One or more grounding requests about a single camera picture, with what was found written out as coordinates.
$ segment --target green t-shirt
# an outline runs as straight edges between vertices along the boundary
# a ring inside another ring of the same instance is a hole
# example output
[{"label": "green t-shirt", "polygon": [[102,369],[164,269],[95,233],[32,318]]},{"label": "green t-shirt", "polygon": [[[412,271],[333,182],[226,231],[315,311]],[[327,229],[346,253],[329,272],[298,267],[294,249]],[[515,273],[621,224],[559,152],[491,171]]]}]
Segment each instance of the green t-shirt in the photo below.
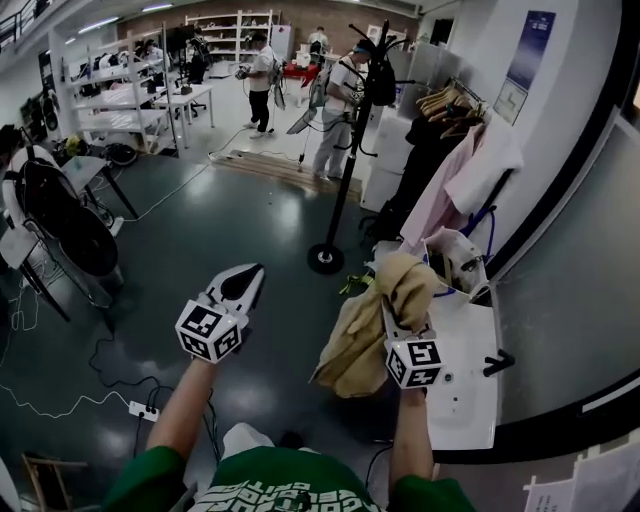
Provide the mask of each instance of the green t-shirt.
[{"label": "green t-shirt", "polygon": [[[186,463],[170,448],[136,457],[111,489],[106,512],[166,512],[186,491]],[[380,512],[362,482],[337,460],[287,448],[259,447],[223,460],[212,487],[191,512]],[[389,510],[473,512],[455,480],[401,479]]]}]

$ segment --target wall mounted sign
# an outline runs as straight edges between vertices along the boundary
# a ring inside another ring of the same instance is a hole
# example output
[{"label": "wall mounted sign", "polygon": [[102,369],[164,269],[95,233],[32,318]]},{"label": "wall mounted sign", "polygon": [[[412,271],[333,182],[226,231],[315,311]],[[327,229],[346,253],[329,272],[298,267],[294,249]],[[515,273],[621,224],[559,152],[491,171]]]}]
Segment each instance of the wall mounted sign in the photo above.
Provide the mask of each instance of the wall mounted sign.
[{"label": "wall mounted sign", "polygon": [[540,69],[555,19],[554,12],[529,11],[527,14],[516,54],[494,106],[511,124],[516,122]]}]

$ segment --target fiducial marker cube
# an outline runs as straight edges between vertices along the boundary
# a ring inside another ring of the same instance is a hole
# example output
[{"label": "fiducial marker cube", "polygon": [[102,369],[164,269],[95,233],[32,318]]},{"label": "fiducial marker cube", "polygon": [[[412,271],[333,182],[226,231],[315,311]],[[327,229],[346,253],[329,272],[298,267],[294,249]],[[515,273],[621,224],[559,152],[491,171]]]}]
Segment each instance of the fiducial marker cube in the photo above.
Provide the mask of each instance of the fiducial marker cube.
[{"label": "fiducial marker cube", "polygon": [[424,388],[437,382],[445,366],[439,344],[435,339],[390,343],[386,365],[398,386]]},{"label": "fiducial marker cube", "polygon": [[217,363],[242,343],[238,318],[190,300],[176,323],[182,348]]}]

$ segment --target red object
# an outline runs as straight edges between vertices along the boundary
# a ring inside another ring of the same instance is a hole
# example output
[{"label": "red object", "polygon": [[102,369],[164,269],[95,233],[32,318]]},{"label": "red object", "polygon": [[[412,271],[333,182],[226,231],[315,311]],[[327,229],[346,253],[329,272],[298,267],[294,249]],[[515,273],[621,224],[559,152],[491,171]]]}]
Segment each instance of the red object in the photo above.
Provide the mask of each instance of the red object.
[{"label": "red object", "polygon": [[320,68],[315,64],[309,64],[307,68],[298,68],[295,64],[287,64],[284,67],[284,77],[285,78],[302,78],[302,87],[306,87],[311,82],[313,82],[318,74],[320,73]]}]

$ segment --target black pants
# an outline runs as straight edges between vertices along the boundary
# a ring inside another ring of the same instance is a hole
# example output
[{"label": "black pants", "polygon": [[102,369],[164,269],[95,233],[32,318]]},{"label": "black pants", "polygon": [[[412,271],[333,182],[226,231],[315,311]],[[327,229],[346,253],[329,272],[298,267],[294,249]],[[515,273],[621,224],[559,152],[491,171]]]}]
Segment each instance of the black pants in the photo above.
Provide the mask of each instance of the black pants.
[{"label": "black pants", "polygon": [[249,91],[251,122],[257,123],[259,132],[266,132],[269,124],[269,91]]}]

